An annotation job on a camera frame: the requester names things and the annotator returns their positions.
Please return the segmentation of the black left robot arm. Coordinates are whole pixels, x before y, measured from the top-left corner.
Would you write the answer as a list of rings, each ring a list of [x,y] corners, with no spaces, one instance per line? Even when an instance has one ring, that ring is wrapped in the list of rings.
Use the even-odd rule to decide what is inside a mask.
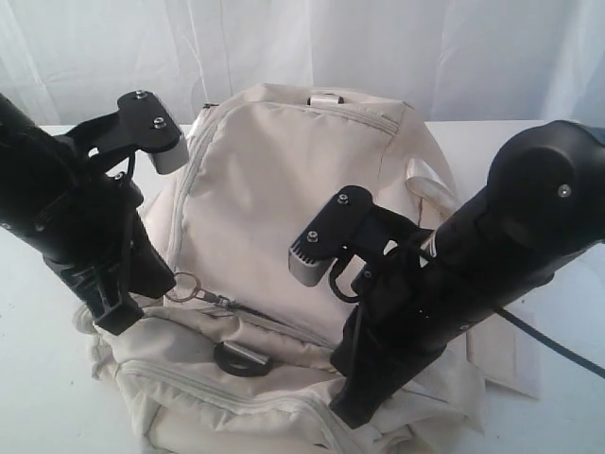
[[[133,172],[117,170],[134,166],[138,152],[161,175],[189,158],[181,128],[149,91],[129,92],[114,113],[60,135],[1,102],[1,225],[114,335],[142,318],[137,296],[157,299],[175,286],[139,216],[144,197]]]

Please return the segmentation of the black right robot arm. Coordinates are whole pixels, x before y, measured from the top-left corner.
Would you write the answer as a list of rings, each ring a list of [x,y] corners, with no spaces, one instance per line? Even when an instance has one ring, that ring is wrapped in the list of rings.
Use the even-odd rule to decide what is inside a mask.
[[[332,364],[346,377],[331,410],[370,421],[447,344],[604,239],[604,131],[554,121],[496,153],[486,185],[437,230],[367,261]]]

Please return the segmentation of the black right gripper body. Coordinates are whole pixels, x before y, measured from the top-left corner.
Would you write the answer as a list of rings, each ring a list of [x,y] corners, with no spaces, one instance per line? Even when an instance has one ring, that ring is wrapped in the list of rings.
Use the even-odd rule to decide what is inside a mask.
[[[359,302],[330,357],[345,377],[330,409],[346,424],[369,423],[383,403],[443,352],[415,346],[403,321],[419,271],[418,255],[396,247],[354,279]]]

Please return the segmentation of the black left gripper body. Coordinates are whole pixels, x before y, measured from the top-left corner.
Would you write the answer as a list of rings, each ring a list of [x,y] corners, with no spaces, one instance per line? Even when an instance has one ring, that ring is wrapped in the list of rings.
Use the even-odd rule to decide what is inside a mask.
[[[116,160],[92,157],[65,136],[27,140],[27,239],[86,305],[101,328],[119,335],[143,316],[127,289],[130,227],[141,204]]]

